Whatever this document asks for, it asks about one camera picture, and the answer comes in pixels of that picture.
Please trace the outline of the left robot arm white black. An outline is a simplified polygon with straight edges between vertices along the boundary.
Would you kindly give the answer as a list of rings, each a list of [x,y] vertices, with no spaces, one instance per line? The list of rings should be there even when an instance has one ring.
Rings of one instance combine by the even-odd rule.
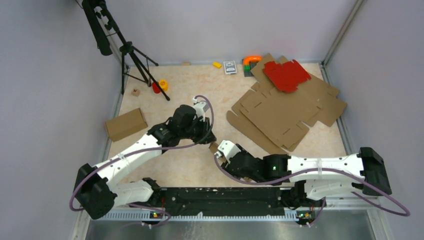
[[[212,132],[213,117],[206,117],[212,107],[206,101],[181,105],[165,122],[151,127],[133,145],[111,159],[91,166],[86,163],[77,172],[70,203],[77,200],[80,210],[97,220],[115,207],[144,202],[154,207],[160,193],[153,180],[121,184],[135,169],[166,151],[181,149],[181,140],[191,140],[192,146],[207,145],[216,140]]]

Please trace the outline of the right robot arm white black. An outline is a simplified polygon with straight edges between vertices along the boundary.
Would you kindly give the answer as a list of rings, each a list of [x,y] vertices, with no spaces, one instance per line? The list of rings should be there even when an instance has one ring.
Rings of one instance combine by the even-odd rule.
[[[312,200],[348,192],[367,196],[391,195],[392,189],[383,158],[371,147],[362,147],[351,155],[311,158],[271,154],[258,158],[238,144],[223,151],[227,160],[223,169],[237,179],[248,178],[254,185],[279,186],[300,183],[293,192],[299,206]]]

